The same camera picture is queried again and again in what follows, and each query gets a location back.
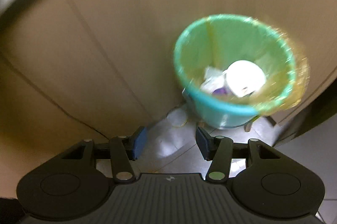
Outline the purple eggplant sponge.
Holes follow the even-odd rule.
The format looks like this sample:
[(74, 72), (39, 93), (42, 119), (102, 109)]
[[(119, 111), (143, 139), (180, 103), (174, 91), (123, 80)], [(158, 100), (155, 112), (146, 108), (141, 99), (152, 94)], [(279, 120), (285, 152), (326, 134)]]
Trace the purple eggplant sponge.
[(214, 96), (226, 96), (228, 94), (230, 94), (230, 91), (225, 87), (218, 88), (212, 92)]

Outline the white tissue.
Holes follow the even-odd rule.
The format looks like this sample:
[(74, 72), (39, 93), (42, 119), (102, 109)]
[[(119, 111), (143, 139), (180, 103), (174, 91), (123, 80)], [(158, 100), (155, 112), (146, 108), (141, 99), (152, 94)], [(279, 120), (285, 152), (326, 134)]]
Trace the white tissue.
[(222, 71), (211, 66), (205, 68), (204, 82), (200, 86), (203, 92), (212, 94), (214, 91), (224, 88), (225, 84), (226, 70)]

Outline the white paper bowl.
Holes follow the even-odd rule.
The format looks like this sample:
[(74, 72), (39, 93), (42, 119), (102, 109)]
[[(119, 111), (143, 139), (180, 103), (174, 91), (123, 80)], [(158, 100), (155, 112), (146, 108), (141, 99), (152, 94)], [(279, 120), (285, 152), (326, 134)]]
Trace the white paper bowl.
[(251, 61), (235, 61), (226, 70), (226, 84), (239, 98), (258, 92), (266, 81), (263, 70)]

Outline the green lined trash bin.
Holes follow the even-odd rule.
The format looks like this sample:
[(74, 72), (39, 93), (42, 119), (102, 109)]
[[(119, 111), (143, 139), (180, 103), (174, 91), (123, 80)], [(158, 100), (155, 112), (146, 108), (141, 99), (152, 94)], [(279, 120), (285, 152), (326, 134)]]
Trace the green lined trash bin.
[(176, 41), (173, 63), (188, 105), (217, 129), (298, 105), (310, 78), (306, 56), (286, 33), (234, 14), (191, 23)]

